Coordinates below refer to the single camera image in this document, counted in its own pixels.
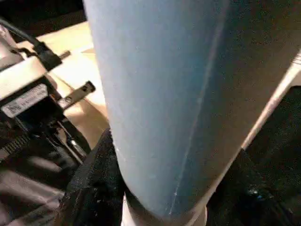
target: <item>sticker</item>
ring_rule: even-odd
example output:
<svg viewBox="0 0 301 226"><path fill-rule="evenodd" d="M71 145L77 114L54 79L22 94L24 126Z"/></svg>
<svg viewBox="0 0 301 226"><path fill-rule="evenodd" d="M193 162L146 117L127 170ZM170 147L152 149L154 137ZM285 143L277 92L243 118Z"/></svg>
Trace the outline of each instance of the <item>sticker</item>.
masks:
<svg viewBox="0 0 301 226"><path fill-rule="evenodd" d="M24 93L17 99L4 105L1 108L1 110L9 118L13 118L47 96L48 96L47 86L45 84L40 84L32 88L28 92Z"/></svg>

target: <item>dark floor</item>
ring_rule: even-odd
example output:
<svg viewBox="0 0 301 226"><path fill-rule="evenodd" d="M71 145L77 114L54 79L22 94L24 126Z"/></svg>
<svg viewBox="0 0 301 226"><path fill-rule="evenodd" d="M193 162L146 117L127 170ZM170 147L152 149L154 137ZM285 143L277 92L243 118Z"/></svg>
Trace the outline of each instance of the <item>dark floor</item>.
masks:
<svg viewBox="0 0 301 226"><path fill-rule="evenodd" d="M34 36L86 21L83 9L81 0L0 0L0 16Z"/></svg>

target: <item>white plastic part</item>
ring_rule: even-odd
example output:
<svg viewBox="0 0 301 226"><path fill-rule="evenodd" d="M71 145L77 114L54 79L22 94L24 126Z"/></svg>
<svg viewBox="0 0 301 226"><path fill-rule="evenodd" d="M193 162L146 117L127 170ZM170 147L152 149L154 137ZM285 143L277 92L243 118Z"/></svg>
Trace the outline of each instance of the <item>white plastic part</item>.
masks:
<svg viewBox="0 0 301 226"><path fill-rule="evenodd" d="M35 56L0 72L0 101L41 78L46 72Z"/></svg>

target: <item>black cable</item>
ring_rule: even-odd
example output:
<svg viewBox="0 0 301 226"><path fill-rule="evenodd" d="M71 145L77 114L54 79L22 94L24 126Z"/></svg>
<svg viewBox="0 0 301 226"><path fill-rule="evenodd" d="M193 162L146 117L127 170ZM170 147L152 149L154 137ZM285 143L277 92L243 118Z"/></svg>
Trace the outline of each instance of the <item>black cable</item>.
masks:
<svg viewBox="0 0 301 226"><path fill-rule="evenodd" d="M40 41L37 40L34 36L31 36L27 34L26 32L20 30L10 22L6 21L2 17L0 17L0 25L4 26L8 30L10 30L12 33L15 33L16 35L20 36L21 38L29 41L32 45L36 46L40 44Z"/></svg>
<svg viewBox="0 0 301 226"><path fill-rule="evenodd" d="M57 67L62 63L60 57L57 54L55 54L50 48L48 48L48 46L44 42L41 42L35 37L20 30L19 28L15 27L2 17L0 17L0 25L6 27L8 30L20 36L21 38L29 41L33 45L33 50L36 51L37 57L39 58L39 60L41 61L41 63L47 71L51 71L53 68Z"/></svg>

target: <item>gray plastic tube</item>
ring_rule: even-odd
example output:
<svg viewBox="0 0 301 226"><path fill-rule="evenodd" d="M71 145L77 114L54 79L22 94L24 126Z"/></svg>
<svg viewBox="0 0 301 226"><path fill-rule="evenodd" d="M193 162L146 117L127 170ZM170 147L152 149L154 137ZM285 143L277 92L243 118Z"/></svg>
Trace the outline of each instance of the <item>gray plastic tube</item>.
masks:
<svg viewBox="0 0 301 226"><path fill-rule="evenodd" d="M300 4L85 5L124 180L160 224L184 225L179 219L204 208L297 53Z"/></svg>

